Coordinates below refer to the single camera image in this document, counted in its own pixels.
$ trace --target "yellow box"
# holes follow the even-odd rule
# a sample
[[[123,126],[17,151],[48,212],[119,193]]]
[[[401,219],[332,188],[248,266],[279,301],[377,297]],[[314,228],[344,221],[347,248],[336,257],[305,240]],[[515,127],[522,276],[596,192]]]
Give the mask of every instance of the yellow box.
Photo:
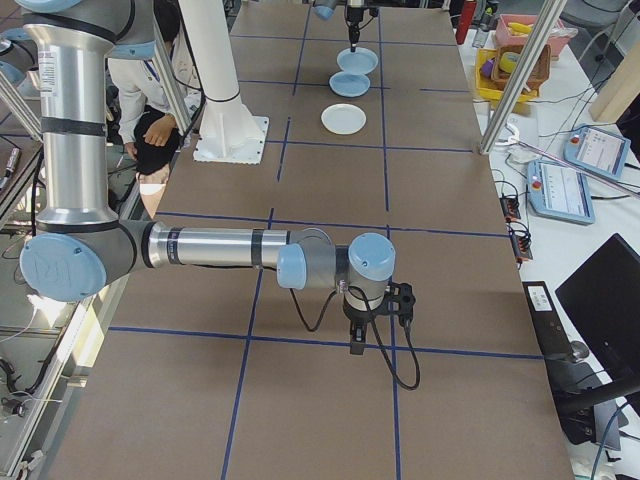
[[[480,72],[480,68],[487,60],[495,58],[497,54],[497,50],[489,50],[486,48],[479,48],[478,54],[476,55],[476,90],[478,91],[478,95],[486,100],[500,100],[502,98],[502,90],[498,88],[498,86],[491,80],[490,78],[485,78]],[[518,102],[528,102],[529,100],[533,100],[538,98],[540,94],[538,90],[531,90],[528,93],[523,93],[518,97]]]

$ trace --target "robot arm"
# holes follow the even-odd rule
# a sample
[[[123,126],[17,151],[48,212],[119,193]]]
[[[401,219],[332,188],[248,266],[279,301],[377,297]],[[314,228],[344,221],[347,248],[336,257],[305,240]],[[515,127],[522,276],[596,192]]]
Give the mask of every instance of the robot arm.
[[[362,353],[366,326],[375,315],[397,314],[401,322],[411,321],[411,289],[390,284],[395,250],[379,234],[363,234],[347,247],[333,245],[316,229],[170,228],[118,219],[107,204],[104,59],[114,54],[152,56],[151,1],[111,2],[113,15],[104,15],[103,0],[18,3],[26,9],[24,28],[38,45],[49,186],[47,206],[37,217],[39,234],[20,257],[22,273],[33,288],[56,300],[77,301],[137,269],[250,266],[276,269],[284,288],[335,288],[343,293],[353,353]],[[213,8],[214,15],[218,10]],[[226,85],[237,85],[235,69],[227,75],[233,81]],[[203,80],[206,91],[211,79]],[[229,103],[239,100],[238,95]]]

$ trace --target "red object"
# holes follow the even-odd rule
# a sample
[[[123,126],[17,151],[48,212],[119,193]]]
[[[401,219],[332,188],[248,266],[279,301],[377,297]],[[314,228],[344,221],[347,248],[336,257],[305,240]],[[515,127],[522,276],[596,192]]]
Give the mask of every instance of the red object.
[[[475,0],[467,0],[462,6],[462,13],[460,14],[460,21],[458,22],[458,29],[456,30],[456,42],[458,45],[464,43],[464,39],[467,38],[467,32],[471,26],[473,20],[473,14],[476,12],[476,6],[478,2]]]

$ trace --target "computer monitor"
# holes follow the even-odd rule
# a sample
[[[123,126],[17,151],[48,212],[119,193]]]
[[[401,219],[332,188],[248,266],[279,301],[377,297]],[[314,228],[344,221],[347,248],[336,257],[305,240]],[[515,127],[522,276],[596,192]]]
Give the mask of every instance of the computer monitor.
[[[640,255],[619,234],[560,285],[556,295],[614,383],[640,375]],[[640,415],[640,394],[626,398],[635,401]]]

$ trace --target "white pillar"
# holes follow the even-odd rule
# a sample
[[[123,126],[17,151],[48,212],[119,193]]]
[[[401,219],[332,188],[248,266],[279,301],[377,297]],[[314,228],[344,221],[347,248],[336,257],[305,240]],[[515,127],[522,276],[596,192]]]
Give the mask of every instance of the white pillar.
[[[222,0],[180,0],[207,103],[194,159],[260,163],[269,119],[240,97]]]

